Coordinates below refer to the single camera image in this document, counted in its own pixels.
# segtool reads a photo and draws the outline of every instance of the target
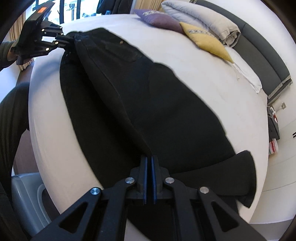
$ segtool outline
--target yellow pillow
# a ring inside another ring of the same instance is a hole
[[[188,23],[180,22],[185,34],[201,49],[233,63],[223,44],[206,30]]]

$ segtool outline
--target dark trousers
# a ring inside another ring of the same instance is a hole
[[[10,91],[0,103],[0,240],[28,240],[11,206],[11,171],[20,138],[29,129],[29,83]]]

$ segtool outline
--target gray upholstered headboard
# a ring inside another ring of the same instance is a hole
[[[262,88],[268,96],[268,103],[274,101],[286,87],[292,84],[289,70],[281,57],[255,29],[213,3],[204,0],[197,0],[195,3],[210,8],[237,24],[242,34],[233,48],[260,78]]]

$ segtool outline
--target wall outlet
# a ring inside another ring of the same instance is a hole
[[[285,109],[285,108],[286,108],[286,104],[285,104],[285,102],[282,103],[281,108],[282,108],[282,109]]]

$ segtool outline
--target metal screw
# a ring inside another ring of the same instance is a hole
[[[134,181],[135,181],[135,179],[133,179],[132,177],[126,178],[126,183],[128,183],[128,184],[132,184],[132,183],[134,183]]]
[[[209,192],[209,189],[207,187],[201,187],[200,192],[203,194],[207,194]]]
[[[173,179],[172,177],[167,177],[165,179],[165,182],[168,183],[168,184],[172,184],[174,181],[175,181],[175,179]]]
[[[100,189],[98,189],[98,188],[92,188],[91,189],[91,194],[92,195],[98,195],[100,193]]]

